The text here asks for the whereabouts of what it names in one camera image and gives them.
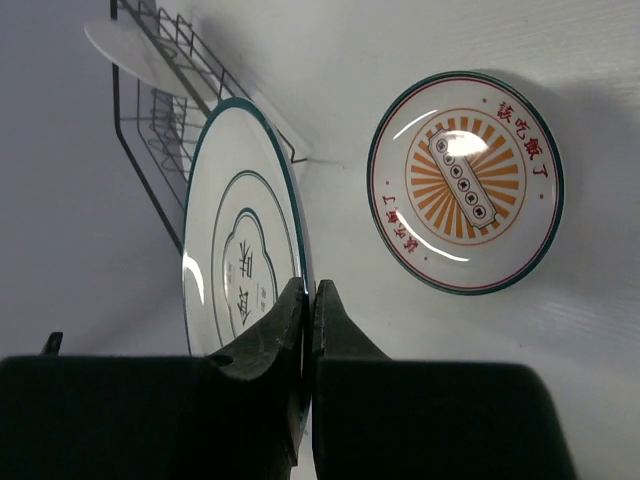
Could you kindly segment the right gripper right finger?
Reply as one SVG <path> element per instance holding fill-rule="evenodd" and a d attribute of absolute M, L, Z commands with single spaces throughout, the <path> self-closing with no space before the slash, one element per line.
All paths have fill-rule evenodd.
<path fill-rule="evenodd" d="M 314 308 L 312 448 L 321 479 L 573 479 L 551 395 L 519 364 L 401 361 L 348 316 Z"/>

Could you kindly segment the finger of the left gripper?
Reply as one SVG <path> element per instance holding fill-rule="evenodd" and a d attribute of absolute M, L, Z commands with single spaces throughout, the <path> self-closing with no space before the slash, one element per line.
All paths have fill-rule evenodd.
<path fill-rule="evenodd" d="M 63 340 L 63 333 L 60 331 L 52 332 L 46 340 L 40 354 L 41 355 L 58 355 Z"/>

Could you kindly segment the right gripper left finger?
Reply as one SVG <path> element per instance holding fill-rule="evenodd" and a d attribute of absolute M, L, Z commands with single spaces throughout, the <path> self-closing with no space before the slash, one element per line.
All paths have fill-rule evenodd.
<path fill-rule="evenodd" d="M 301 437 L 305 288 L 205 356 L 1 363 L 5 479 L 286 479 Z"/>

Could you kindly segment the white enamel plate green rim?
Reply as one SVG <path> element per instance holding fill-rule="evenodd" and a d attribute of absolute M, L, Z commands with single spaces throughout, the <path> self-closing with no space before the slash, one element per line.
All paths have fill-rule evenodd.
<path fill-rule="evenodd" d="M 244 98 L 206 120 L 187 185 L 182 288 L 191 354 L 230 344 L 297 277 L 315 294 L 310 240 L 284 142 Z"/>

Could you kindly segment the white plate orange sunburst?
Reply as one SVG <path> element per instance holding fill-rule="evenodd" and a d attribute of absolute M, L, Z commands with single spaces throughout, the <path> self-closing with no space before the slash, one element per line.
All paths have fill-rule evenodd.
<path fill-rule="evenodd" d="M 565 178 L 539 108 L 505 80 L 445 71 L 402 92 L 367 158 L 371 217 L 416 279 L 487 295 L 529 275 L 559 229 Z"/>

